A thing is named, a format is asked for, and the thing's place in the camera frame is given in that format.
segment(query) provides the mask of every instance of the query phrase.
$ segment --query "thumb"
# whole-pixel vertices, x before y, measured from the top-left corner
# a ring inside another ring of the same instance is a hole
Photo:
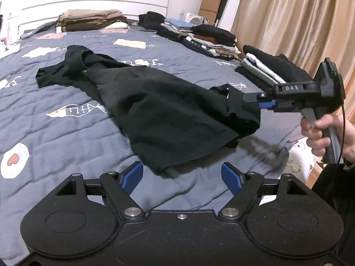
[[[314,125],[318,129],[324,130],[330,126],[334,126],[336,128],[342,127],[342,121],[338,115],[326,114],[321,119],[315,121]]]

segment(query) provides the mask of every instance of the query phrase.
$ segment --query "headboard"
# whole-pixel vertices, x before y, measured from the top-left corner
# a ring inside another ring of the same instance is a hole
[[[138,15],[154,11],[166,16],[169,0],[29,0],[18,15],[9,19],[11,36],[19,37],[25,30],[58,19],[70,9],[118,9],[128,19],[138,20]]]

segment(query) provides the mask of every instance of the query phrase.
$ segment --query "person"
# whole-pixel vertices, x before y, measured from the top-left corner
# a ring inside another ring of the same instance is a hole
[[[339,143],[343,138],[343,117],[327,114],[314,122],[314,128],[306,119],[301,120],[302,134],[308,137],[307,145],[312,153],[321,156],[330,145],[328,137],[322,137],[322,130],[334,126]],[[343,219],[344,232],[336,253],[349,265],[355,265],[355,127],[345,122],[345,139],[342,165],[327,165],[319,175],[312,190],[335,209]]]

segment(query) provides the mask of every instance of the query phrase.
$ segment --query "metal bolt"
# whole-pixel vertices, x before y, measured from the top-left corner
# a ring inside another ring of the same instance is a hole
[[[187,218],[187,215],[186,215],[186,214],[179,214],[179,215],[178,215],[178,218],[179,218],[180,220],[184,220],[184,219]]]
[[[239,214],[239,210],[236,208],[224,208],[222,214],[227,217],[235,217]]]
[[[125,210],[127,216],[136,217],[142,213],[141,209],[137,207],[130,207]]]

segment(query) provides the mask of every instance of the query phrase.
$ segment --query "black cable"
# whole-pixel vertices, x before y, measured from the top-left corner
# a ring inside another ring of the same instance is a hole
[[[345,109],[344,109],[344,101],[341,105],[341,110],[343,111],[343,138],[341,140],[341,149],[340,149],[340,155],[339,155],[339,159],[338,159],[338,165],[340,164],[340,160],[341,160],[341,157],[343,155],[343,149],[344,149],[344,140],[345,140]]]

